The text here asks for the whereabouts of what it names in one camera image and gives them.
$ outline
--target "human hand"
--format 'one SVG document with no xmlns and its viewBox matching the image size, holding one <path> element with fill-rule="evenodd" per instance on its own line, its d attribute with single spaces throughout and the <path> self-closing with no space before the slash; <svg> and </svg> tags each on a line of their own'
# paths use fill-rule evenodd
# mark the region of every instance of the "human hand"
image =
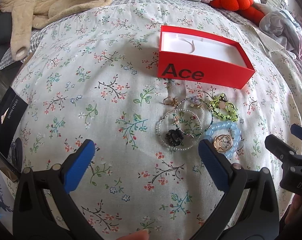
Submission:
<svg viewBox="0 0 302 240">
<path fill-rule="evenodd" d="M 149 232 L 147 229 L 144 229 L 127 236 L 122 236 L 117 240 L 149 240 Z"/>
<path fill-rule="evenodd" d="M 285 218 L 285 224 L 289 224 L 294 216 L 297 214 L 297 212 L 299 211 L 300 206 L 302 205 L 302 197 L 295 194 L 292 200 L 292 204 L 290 206 L 289 209 L 289 213 L 287 214 L 286 218 Z"/>
</svg>

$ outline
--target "green beaded bracelet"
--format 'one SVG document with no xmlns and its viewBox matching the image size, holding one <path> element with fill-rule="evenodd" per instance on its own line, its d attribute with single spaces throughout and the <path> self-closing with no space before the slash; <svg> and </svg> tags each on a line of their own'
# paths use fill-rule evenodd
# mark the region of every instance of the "green beaded bracelet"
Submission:
<svg viewBox="0 0 302 240">
<path fill-rule="evenodd" d="M 232 122 L 236 122 L 238 120 L 238 114 L 235 111 L 234 104 L 227 101 L 224 93 L 210 101 L 210 106 L 212 107 L 213 113 L 221 120 L 231 120 Z M 222 114 L 218 109 L 225 109 L 228 114 Z"/>
</svg>

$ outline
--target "jewelry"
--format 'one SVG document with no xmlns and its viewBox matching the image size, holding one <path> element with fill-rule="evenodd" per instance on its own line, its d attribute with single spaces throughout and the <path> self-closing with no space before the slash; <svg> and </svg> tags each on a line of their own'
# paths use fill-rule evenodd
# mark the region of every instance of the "jewelry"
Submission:
<svg viewBox="0 0 302 240">
<path fill-rule="evenodd" d="M 195 119 L 199 120 L 198 116 L 197 116 L 195 113 L 193 113 L 193 112 L 191 112 L 191 111 L 189 111 L 189 110 L 187 110 L 187 109 L 180 109 L 180 111 L 189 112 L 190 114 L 192 114 L 192 116 L 195 117 Z M 157 126 L 156 126 L 156 128 L 155 128 L 156 134 L 160 137 L 160 140 L 162 141 L 162 143 L 163 143 L 167 148 L 169 148 L 169 149 L 171 149 L 171 150 L 176 150 L 176 151 L 187 151 L 187 150 L 191 149 L 191 148 L 195 145 L 195 143 L 198 141 L 198 139 L 197 139 L 197 140 L 192 140 L 192 145 L 189 146 L 189 147 L 186 147 L 186 148 L 176 148 L 176 147 L 173 147 L 173 146 L 167 144 L 167 143 L 163 140 L 163 138 L 162 138 L 162 136 L 161 136 L 161 128 L 160 128 L 160 127 L 161 127 L 161 123 L 162 123 L 163 120 L 166 119 L 166 118 L 169 116 L 169 114 L 172 113 L 172 112 L 173 112 L 173 111 L 168 112 L 164 117 L 162 117 L 162 118 L 159 120 L 159 122 L 157 123 Z M 198 123 L 199 123 L 199 129 L 200 129 L 200 131 L 201 131 L 201 122 L 199 121 Z"/>
<path fill-rule="evenodd" d="M 173 119 L 173 123 L 171 125 L 174 125 L 176 122 L 179 122 L 180 117 L 178 115 L 176 115 Z"/>
<path fill-rule="evenodd" d="M 177 106 L 177 100 L 176 98 L 173 97 L 167 97 L 163 99 L 163 104 L 165 104 L 166 106 Z"/>
<path fill-rule="evenodd" d="M 179 146 L 182 143 L 183 134 L 179 129 L 169 130 L 165 138 L 169 141 L 169 145 Z"/>
<path fill-rule="evenodd" d="M 236 122 L 238 120 L 238 114 L 235 111 L 234 104 L 228 102 L 226 95 L 222 93 L 219 97 L 215 97 L 210 101 L 213 113 L 222 120 L 231 120 Z M 225 109 L 228 114 L 222 114 L 218 112 L 218 109 Z"/>
<path fill-rule="evenodd" d="M 224 155 L 226 158 L 231 158 L 233 153 L 235 152 L 235 148 L 238 147 L 238 144 L 241 141 L 241 130 L 238 128 L 238 125 L 231 120 L 218 122 L 216 124 L 212 124 L 212 126 L 206 131 L 203 139 L 209 140 L 211 143 L 213 142 L 213 133 L 217 130 L 221 129 L 231 129 L 231 134 L 233 137 L 233 143 L 230 149 L 228 149 Z"/>
<path fill-rule="evenodd" d="M 225 153 L 232 147 L 232 137 L 228 134 L 216 136 L 213 141 L 213 146 L 218 152 Z"/>
<path fill-rule="evenodd" d="M 184 101 L 187 101 L 187 100 L 191 100 L 192 103 L 197 104 L 197 106 L 199 106 L 199 103 L 200 103 L 200 102 L 206 104 L 206 105 L 208 106 L 208 108 L 209 108 L 209 110 L 210 110 L 210 113 L 211 113 L 211 116 L 212 116 L 210 125 L 209 125 L 204 131 L 202 131 L 202 132 L 200 132 L 200 133 L 197 133 L 197 134 L 194 134 L 194 135 L 193 135 L 193 134 L 190 134 L 190 133 L 185 133 L 184 131 L 182 131 L 181 128 L 179 127 L 179 125 L 178 125 L 178 122 L 176 122 L 175 119 L 174 119 L 174 123 L 175 123 L 176 128 L 178 128 L 184 135 L 191 136 L 192 138 L 194 138 L 194 137 L 201 136 L 203 133 L 205 133 L 205 132 L 210 128 L 210 126 L 211 126 L 212 123 L 213 123 L 213 112 L 212 112 L 211 106 L 210 106 L 207 102 L 203 101 L 202 99 L 199 99 L 198 97 L 191 97 L 191 98 L 186 98 L 186 99 L 182 100 L 180 103 L 178 103 L 178 104 L 175 106 L 174 112 L 173 112 L 173 118 L 176 117 L 176 111 L 178 110 L 179 105 L 182 104 Z"/>
</svg>

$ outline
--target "carrot plush toy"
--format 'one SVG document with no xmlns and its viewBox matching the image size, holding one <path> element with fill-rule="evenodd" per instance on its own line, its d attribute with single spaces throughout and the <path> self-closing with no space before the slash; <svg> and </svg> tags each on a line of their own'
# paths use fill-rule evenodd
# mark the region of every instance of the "carrot plush toy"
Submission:
<svg viewBox="0 0 302 240">
<path fill-rule="evenodd" d="M 253 0 L 213 0 L 209 2 L 209 5 L 213 8 L 236 11 L 257 26 L 259 26 L 260 21 L 265 16 L 264 13 L 252 6 Z"/>
</svg>

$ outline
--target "beaded bracelet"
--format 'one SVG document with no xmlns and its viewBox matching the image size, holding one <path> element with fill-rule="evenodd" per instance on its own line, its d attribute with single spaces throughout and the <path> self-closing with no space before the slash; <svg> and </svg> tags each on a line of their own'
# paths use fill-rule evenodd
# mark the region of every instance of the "beaded bracelet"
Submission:
<svg viewBox="0 0 302 240">
<path fill-rule="evenodd" d="M 238 120 L 238 115 L 235 111 L 234 104 L 227 101 L 226 95 L 222 93 L 219 97 L 215 97 L 210 101 L 210 106 L 212 107 L 213 113 L 222 120 L 231 120 L 236 122 Z M 222 114 L 217 112 L 217 109 L 226 109 L 228 114 Z"/>
<path fill-rule="evenodd" d="M 197 133 L 197 134 L 194 134 L 194 135 L 190 134 L 190 133 L 185 133 L 184 131 L 182 131 L 181 128 L 178 126 L 177 121 L 175 119 L 176 111 L 178 110 L 179 105 L 182 104 L 184 101 L 187 101 L 187 100 L 191 100 L 192 103 L 197 104 L 198 107 L 201 107 L 201 105 L 199 105 L 198 102 L 202 102 L 202 103 L 206 104 L 208 106 L 208 108 L 210 110 L 210 113 L 211 113 L 211 116 L 212 116 L 210 125 L 204 131 L 202 131 L 200 133 Z M 205 133 L 210 128 L 210 126 L 213 123 L 213 112 L 212 112 L 211 106 L 207 102 L 203 101 L 202 99 L 199 99 L 198 97 L 191 97 L 191 98 L 186 98 L 186 99 L 182 100 L 180 103 L 178 103 L 175 106 L 174 113 L 173 113 L 173 118 L 174 118 L 174 123 L 175 123 L 176 128 L 178 128 L 183 134 L 185 134 L 187 136 L 191 136 L 192 138 L 194 138 L 194 137 L 201 136 L 203 133 Z"/>
<path fill-rule="evenodd" d="M 240 143 L 241 140 L 241 130 L 238 128 L 238 125 L 235 122 L 232 122 L 230 120 L 228 121 L 223 121 L 223 122 L 218 122 L 216 124 L 212 124 L 212 126 L 206 131 L 206 135 L 203 137 L 203 139 L 209 140 L 211 143 L 213 142 L 213 133 L 217 130 L 221 129 L 231 129 L 231 133 L 233 136 L 233 145 L 232 147 L 227 150 L 224 155 L 226 158 L 231 158 L 233 153 L 235 152 L 236 147 Z"/>
<path fill-rule="evenodd" d="M 190 114 L 192 114 L 193 116 L 195 116 L 195 119 L 198 120 L 198 123 L 199 123 L 199 129 L 201 130 L 201 122 L 199 121 L 199 118 L 198 118 L 198 116 L 197 116 L 195 113 L 193 113 L 193 112 L 191 112 L 191 111 L 189 111 L 189 110 L 187 110 L 187 109 L 180 109 L 180 111 L 189 112 Z M 187 151 L 187 150 L 191 149 L 191 148 L 195 145 L 195 142 L 198 141 L 198 140 L 193 140 L 193 141 L 192 141 L 192 145 L 189 146 L 189 147 L 186 147 L 186 148 L 176 148 L 176 147 L 173 147 L 173 146 L 171 146 L 171 145 L 168 145 L 168 144 L 163 140 L 163 138 L 162 138 L 162 136 L 161 136 L 161 132 L 160 132 L 160 131 L 161 131 L 161 129 L 160 129 L 161 123 L 163 122 L 164 119 L 166 119 L 166 118 L 169 116 L 170 113 L 172 113 L 172 111 L 168 112 L 164 117 L 162 117 L 162 118 L 158 121 L 157 126 L 156 126 L 156 128 L 155 128 L 156 134 L 160 137 L 160 140 L 162 141 L 162 143 L 163 143 L 167 148 L 169 148 L 169 149 L 171 149 L 171 150 Z"/>
</svg>

